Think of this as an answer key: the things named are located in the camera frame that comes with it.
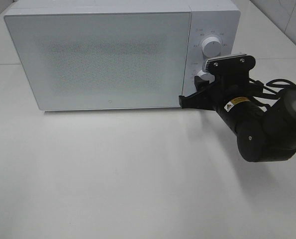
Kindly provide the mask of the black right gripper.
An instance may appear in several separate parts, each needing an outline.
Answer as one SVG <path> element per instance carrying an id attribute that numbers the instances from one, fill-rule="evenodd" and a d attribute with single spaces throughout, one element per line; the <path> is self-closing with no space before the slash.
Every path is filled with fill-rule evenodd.
<path id="1" fill-rule="evenodd" d="M 262 109 L 254 99 L 255 93 L 262 92 L 261 83 L 244 76 L 220 76 L 213 83 L 195 76 L 194 81 L 197 91 L 179 96 L 182 109 L 215 110 L 220 117 L 261 117 Z"/>

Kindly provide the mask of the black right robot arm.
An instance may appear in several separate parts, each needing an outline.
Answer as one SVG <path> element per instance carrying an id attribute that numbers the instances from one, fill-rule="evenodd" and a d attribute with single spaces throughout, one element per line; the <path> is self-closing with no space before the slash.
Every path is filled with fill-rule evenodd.
<path id="1" fill-rule="evenodd" d="M 197 91 L 179 96 L 181 108 L 215 111 L 237 137 L 248 162 L 285 161 L 296 153 L 296 84 L 285 79 L 267 84 L 248 74 L 195 77 Z"/>

